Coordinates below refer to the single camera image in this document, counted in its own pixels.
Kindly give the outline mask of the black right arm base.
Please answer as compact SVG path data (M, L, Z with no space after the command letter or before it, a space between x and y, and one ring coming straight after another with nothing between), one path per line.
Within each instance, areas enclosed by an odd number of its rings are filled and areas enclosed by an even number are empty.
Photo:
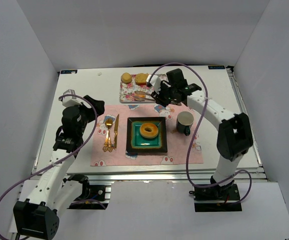
M196 213L241 212L242 205L237 184L229 187L197 188L189 191Z

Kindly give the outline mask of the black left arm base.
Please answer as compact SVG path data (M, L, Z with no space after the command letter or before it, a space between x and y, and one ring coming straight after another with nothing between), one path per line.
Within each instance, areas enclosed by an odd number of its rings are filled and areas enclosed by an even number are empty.
M73 174L63 178L62 188L66 182L76 181L82 184L82 193L76 197L73 203L70 204L70 210L105 210L98 202L105 208L108 203L105 203L109 198L106 195L106 185L91 184L89 178L83 174Z

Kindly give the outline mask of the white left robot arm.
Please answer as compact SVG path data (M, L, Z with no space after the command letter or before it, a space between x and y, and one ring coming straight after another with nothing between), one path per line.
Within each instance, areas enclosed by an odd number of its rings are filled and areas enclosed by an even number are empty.
M64 211L75 199L85 198L89 193L86 176L78 174L65 179L65 175L86 143L83 135L87 125L96 122L105 112L105 102L74 94L65 94L60 101L65 108L49 164L41 171L32 192L13 207L15 225L21 236L52 240Z

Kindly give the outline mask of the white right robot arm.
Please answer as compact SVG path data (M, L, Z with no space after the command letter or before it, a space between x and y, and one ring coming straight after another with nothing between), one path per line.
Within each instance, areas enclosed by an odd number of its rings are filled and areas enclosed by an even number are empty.
M181 69L167 72L167 80L150 74L146 84L153 88L151 96L164 107L171 102L183 103L208 120L217 130L216 147L219 161L211 176L210 187L228 187L233 184L240 160L253 146L249 117L233 113L209 97L207 86L188 84Z

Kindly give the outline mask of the orange ring doughnut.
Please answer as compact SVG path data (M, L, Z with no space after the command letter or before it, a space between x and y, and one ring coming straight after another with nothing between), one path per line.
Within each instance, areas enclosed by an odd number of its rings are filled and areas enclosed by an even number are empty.
M158 136L159 129L155 124L148 122L140 126L139 132L142 137L153 139Z

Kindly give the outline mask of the steel serving tongs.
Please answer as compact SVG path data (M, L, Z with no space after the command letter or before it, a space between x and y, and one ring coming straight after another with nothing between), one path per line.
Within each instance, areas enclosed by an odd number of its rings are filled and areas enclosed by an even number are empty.
M133 98L138 102L143 102L143 101L154 102L155 101L149 93L144 92L144 91L139 91L139 90L134 91Z

